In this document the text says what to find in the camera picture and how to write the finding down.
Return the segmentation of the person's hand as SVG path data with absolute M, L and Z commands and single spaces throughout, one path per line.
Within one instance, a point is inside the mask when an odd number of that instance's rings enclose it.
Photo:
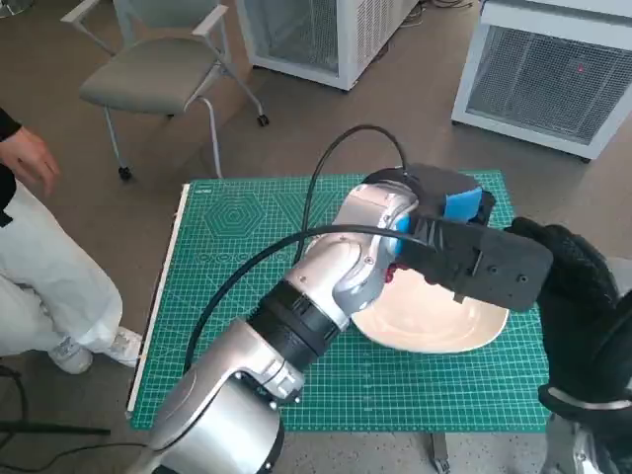
M 59 166 L 44 141 L 25 127 L 1 142 L 1 161 L 29 184 L 41 184 L 49 196 L 60 176 Z

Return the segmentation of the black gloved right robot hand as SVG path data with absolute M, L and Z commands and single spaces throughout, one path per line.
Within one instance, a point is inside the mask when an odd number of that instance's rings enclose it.
M 517 217 L 506 230 L 553 255 L 537 298 L 549 384 L 582 402 L 629 400 L 631 294 L 619 294 L 605 257 L 561 225 Z

